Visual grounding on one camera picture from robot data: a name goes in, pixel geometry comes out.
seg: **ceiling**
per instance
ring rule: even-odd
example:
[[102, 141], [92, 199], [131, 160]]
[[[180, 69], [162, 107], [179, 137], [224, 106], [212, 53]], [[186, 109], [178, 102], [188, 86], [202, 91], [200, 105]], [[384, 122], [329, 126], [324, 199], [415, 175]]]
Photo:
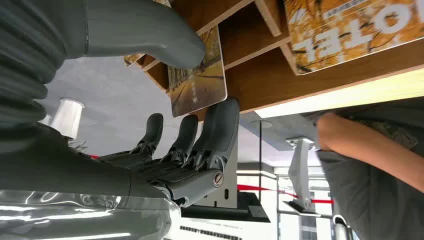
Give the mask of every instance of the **ceiling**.
[[[172, 117], [168, 96], [142, 70], [136, 66], [125, 67], [122, 57], [66, 60], [46, 86], [48, 96], [40, 103], [53, 117], [61, 98], [85, 104], [77, 140], [86, 142], [88, 154], [101, 156], [132, 149], [145, 134], [147, 118], [153, 113], [164, 117], [162, 139], [154, 157], [164, 156], [177, 138], [182, 117]], [[249, 126], [249, 122], [258, 117], [254, 112], [240, 117], [239, 162], [259, 160], [258, 131]], [[284, 139], [311, 132], [312, 128], [294, 115], [267, 120], [273, 122], [274, 129], [264, 130], [262, 160], [273, 167], [288, 166], [293, 151]], [[313, 165], [318, 161], [314, 154], [311, 161]]]

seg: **silver screw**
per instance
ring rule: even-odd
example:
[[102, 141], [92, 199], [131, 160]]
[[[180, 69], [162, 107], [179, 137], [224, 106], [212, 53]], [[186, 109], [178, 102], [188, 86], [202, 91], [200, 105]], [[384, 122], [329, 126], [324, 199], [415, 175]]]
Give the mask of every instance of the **silver screw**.
[[213, 185], [217, 188], [221, 187], [224, 183], [224, 176], [221, 172], [216, 172], [213, 176]]

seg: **book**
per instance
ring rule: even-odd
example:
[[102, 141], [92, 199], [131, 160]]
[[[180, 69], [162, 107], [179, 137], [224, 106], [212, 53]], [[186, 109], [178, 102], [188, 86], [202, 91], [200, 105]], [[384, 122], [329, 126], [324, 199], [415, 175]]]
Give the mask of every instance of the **book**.
[[168, 66], [172, 115], [182, 116], [227, 99], [227, 85], [218, 26], [200, 36], [206, 55], [193, 69]]
[[301, 75], [424, 37], [424, 0], [284, 0], [284, 5]]

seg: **gray robot arm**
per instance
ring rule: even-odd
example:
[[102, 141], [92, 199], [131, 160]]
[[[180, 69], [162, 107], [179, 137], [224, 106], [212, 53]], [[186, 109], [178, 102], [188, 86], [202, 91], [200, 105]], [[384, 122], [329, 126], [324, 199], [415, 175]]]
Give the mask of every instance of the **gray robot arm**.
[[34, 99], [45, 98], [65, 59], [146, 53], [195, 67], [205, 47], [172, 9], [151, 0], [2, 0], [0, 23], [0, 238], [160, 239], [172, 206], [220, 186], [237, 133], [235, 99], [210, 107], [193, 148], [191, 126], [161, 159], [151, 159], [158, 114], [136, 148], [96, 161], [37, 123], [46, 112]]

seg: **red barrier tape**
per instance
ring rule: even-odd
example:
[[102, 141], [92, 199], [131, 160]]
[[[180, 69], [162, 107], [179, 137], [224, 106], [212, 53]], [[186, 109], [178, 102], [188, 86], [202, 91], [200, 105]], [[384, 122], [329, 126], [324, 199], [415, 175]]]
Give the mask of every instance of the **red barrier tape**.
[[[242, 185], [238, 184], [237, 189], [240, 191], [276, 191], [282, 194], [287, 194], [289, 196], [292, 196], [293, 198], [298, 198], [295, 194], [291, 194], [285, 191], [281, 190], [272, 190], [264, 187], [258, 187], [258, 186], [249, 186], [249, 185]], [[311, 200], [313, 204], [334, 204], [333, 200], [322, 200], [322, 199], [312, 199]]]

